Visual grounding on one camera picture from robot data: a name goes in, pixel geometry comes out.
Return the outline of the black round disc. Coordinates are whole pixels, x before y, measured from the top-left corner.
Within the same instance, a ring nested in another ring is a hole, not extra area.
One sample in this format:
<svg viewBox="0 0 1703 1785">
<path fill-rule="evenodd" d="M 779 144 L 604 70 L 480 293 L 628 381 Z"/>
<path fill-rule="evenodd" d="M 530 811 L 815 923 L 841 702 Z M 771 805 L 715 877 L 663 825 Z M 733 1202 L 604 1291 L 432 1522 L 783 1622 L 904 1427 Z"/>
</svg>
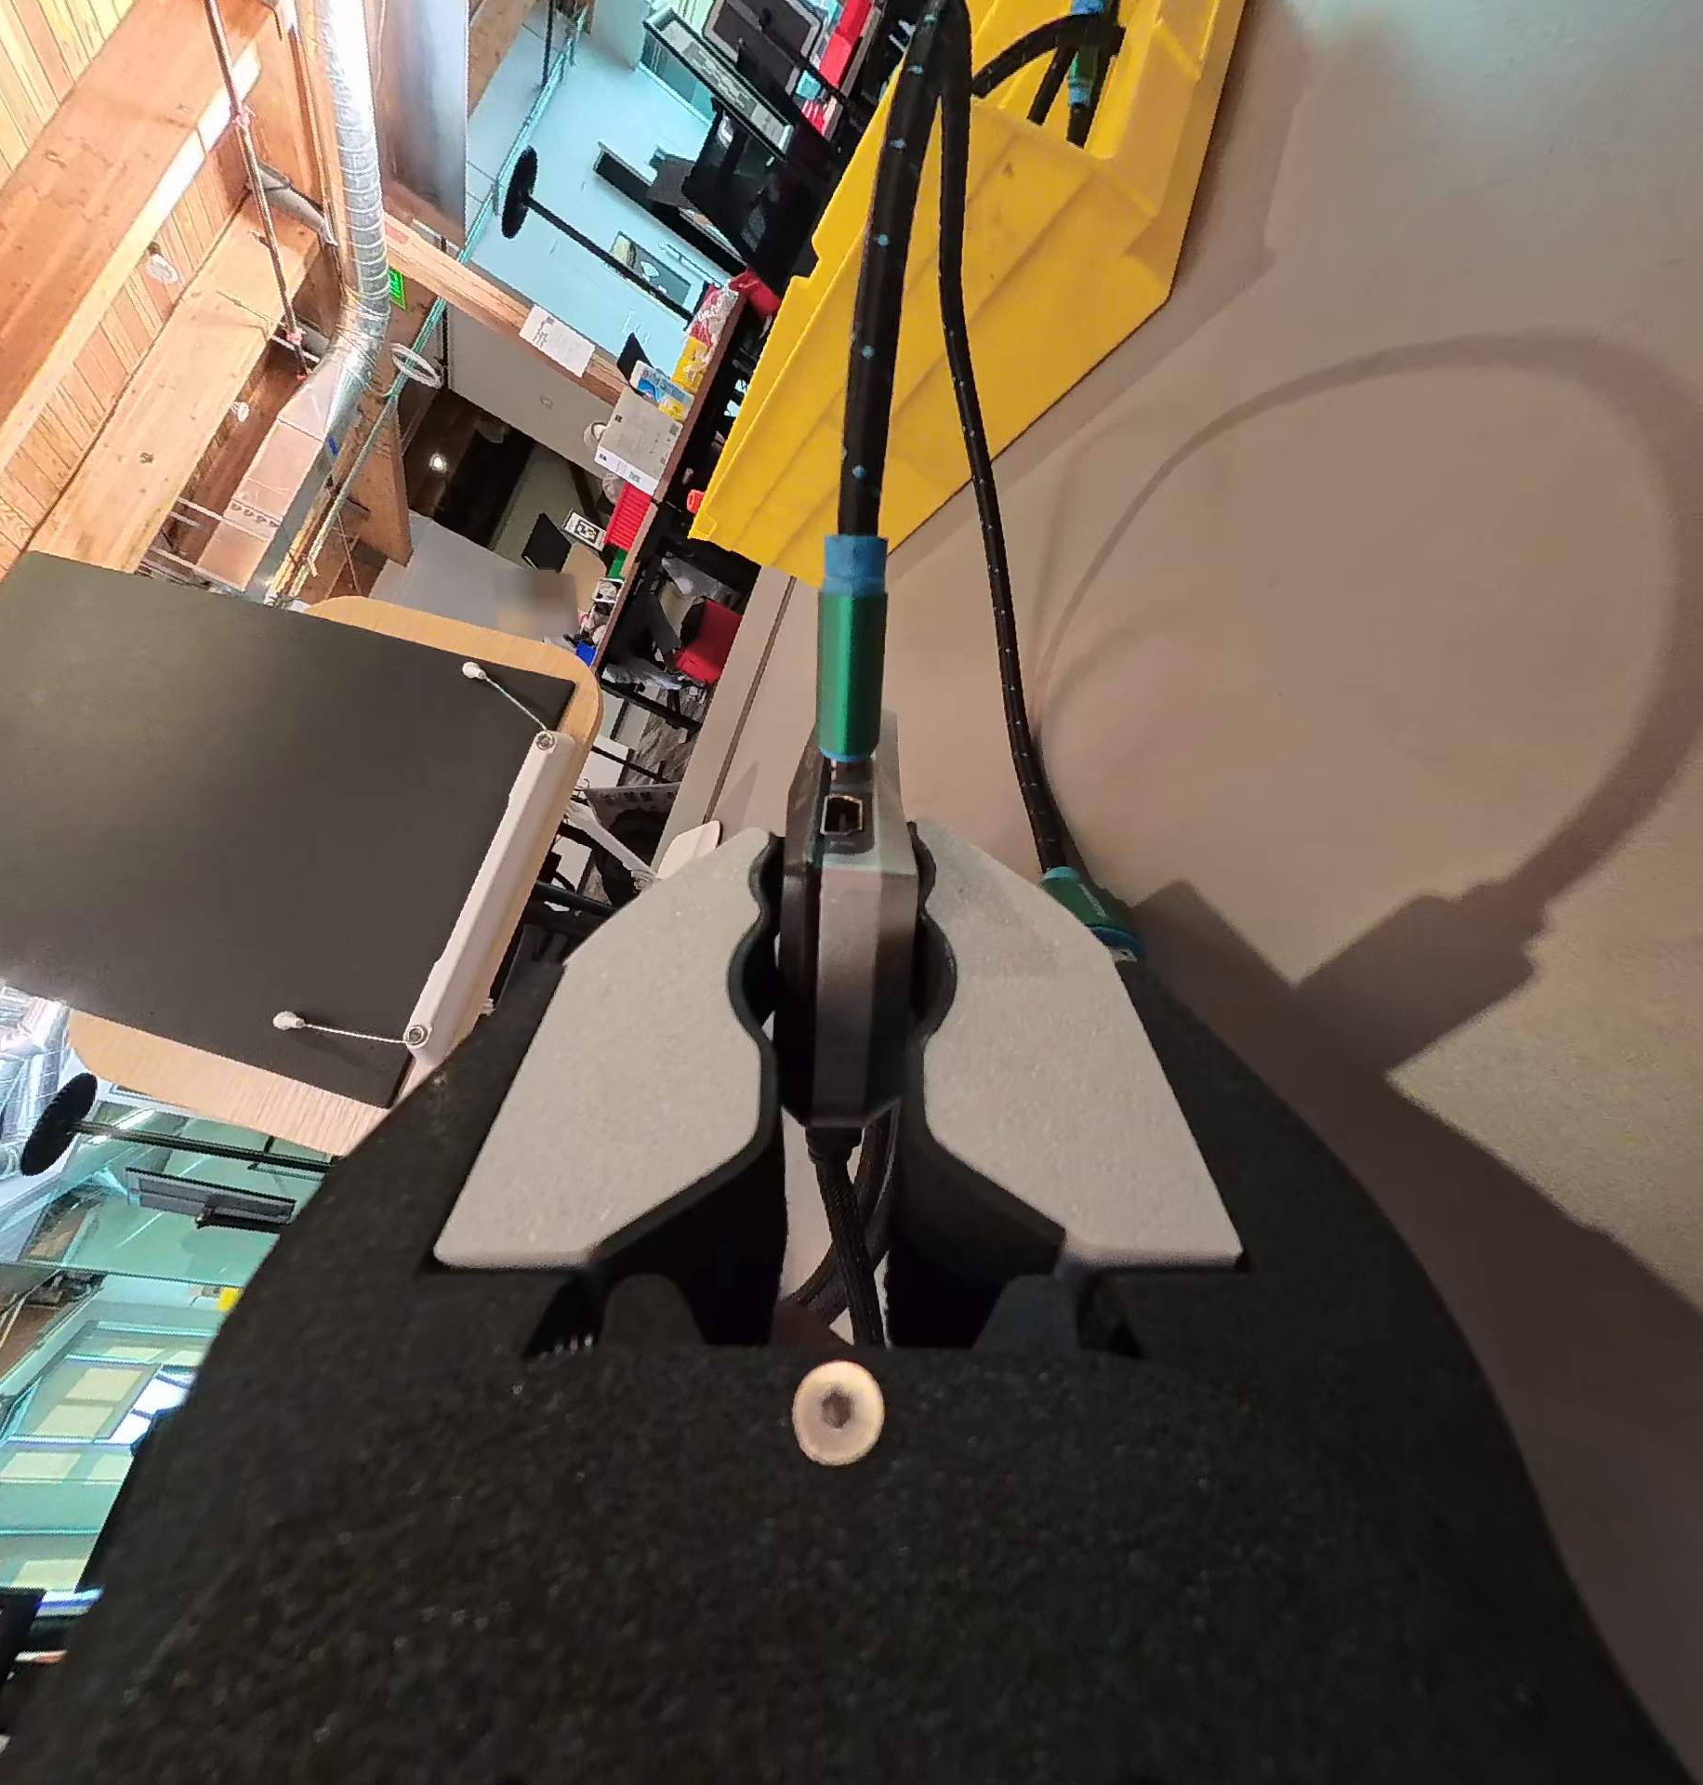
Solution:
<svg viewBox="0 0 1703 1785">
<path fill-rule="evenodd" d="M 651 261 L 642 257 L 642 251 L 628 237 L 618 235 L 610 245 L 604 245 L 596 237 L 586 235 L 574 224 L 544 206 L 536 198 L 538 174 L 538 152 L 528 146 L 526 150 L 522 150 L 514 168 L 510 170 L 502 196 L 500 226 L 506 239 L 518 237 L 524 231 L 528 220 L 538 218 L 570 243 L 576 243 L 578 247 L 588 251 L 596 261 L 608 261 L 618 267 L 622 275 L 638 289 L 649 291 L 661 299 L 665 297 L 663 287 L 647 273 Z"/>
</svg>

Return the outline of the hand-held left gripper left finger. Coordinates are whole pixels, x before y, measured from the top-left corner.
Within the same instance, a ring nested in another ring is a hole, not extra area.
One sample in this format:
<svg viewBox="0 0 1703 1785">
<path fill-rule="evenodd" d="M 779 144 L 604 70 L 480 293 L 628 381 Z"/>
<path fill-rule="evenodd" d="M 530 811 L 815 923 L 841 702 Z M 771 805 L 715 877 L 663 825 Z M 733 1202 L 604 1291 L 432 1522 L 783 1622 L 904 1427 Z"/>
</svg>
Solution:
<svg viewBox="0 0 1703 1785">
<path fill-rule="evenodd" d="M 466 1273 L 548 1271 L 598 1301 L 673 1283 L 695 1319 L 771 1319 L 787 1251 L 771 881 L 739 833 L 562 965 L 438 1240 Z"/>
</svg>

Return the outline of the wooden-framed black panel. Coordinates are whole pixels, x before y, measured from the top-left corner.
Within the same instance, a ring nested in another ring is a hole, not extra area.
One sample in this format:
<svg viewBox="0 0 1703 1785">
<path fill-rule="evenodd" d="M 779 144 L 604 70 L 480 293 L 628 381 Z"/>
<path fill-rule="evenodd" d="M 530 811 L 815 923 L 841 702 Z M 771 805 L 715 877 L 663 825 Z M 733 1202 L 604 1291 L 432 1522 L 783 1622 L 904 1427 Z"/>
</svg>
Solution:
<svg viewBox="0 0 1703 1785">
<path fill-rule="evenodd" d="M 363 1146 L 462 1042 L 402 1090 L 404 1048 L 271 1018 L 404 1034 L 532 736 L 462 658 L 596 743 L 596 674 L 556 644 L 24 556 L 0 586 L 0 985 L 64 1006 L 106 1082 Z"/>
</svg>

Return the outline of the silver ventilation duct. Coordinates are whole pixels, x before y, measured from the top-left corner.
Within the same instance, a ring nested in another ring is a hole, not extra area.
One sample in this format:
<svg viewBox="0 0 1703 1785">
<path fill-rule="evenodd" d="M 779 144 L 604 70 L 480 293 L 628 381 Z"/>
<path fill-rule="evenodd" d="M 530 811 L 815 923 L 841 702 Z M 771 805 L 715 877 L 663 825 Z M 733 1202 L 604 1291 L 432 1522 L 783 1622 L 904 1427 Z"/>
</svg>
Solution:
<svg viewBox="0 0 1703 1785">
<path fill-rule="evenodd" d="M 255 538 L 243 584 L 269 608 L 289 600 L 301 538 L 357 425 L 389 343 L 391 267 L 367 6 L 305 4 L 305 56 L 325 168 L 339 311 L 329 349 L 269 427 L 225 510 Z"/>
</svg>

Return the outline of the red box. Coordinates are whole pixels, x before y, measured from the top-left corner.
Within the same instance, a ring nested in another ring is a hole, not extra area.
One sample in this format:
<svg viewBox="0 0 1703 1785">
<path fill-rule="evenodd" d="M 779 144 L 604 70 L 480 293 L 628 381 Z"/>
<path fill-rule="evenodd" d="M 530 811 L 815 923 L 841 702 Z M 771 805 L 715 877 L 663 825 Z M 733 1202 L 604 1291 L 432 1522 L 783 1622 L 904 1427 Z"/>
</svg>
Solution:
<svg viewBox="0 0 1703 1785">
<path fill-rule="evenodd" d="M 683 682 L 713 690 L 729 664 L 743 614 L 731 606 L 699 598 L 679 626 L 679 650 L 673 668 Z"/>
</svg>

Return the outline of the black hdmi switch with cable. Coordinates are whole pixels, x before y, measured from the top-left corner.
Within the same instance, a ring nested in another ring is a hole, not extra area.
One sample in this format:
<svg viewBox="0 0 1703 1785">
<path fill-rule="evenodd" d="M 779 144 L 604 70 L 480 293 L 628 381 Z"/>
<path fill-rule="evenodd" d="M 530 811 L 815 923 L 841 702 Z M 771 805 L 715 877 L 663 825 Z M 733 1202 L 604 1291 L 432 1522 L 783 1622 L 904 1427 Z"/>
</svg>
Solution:
<svg viewBox="0 0 1703 1785">
<path fill-rule="evenodd" d="M 773 1036 L 781 1102 L 815 1164 L 853 1335 L 877 1349 L 885 1313 L 851 1156 L 904 1090 L 918 867 L 892 716 L 861 763 L 805 747 L 781 851 Z"/>
</svg>

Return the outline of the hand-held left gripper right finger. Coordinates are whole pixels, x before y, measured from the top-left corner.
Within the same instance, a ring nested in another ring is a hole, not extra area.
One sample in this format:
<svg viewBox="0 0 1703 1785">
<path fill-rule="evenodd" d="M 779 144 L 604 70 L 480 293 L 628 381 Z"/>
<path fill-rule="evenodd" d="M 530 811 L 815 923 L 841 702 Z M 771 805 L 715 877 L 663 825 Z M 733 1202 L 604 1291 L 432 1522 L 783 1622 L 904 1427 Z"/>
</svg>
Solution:
<svg viewBox="0 0 1703 1785">
<path fill-rule="evenodd" d="M 1108 947 L 954 831 L 918 843 L 896 1259 L 984 1287 L 1235 1267 L 1243 1242 Z"/>
</svg>

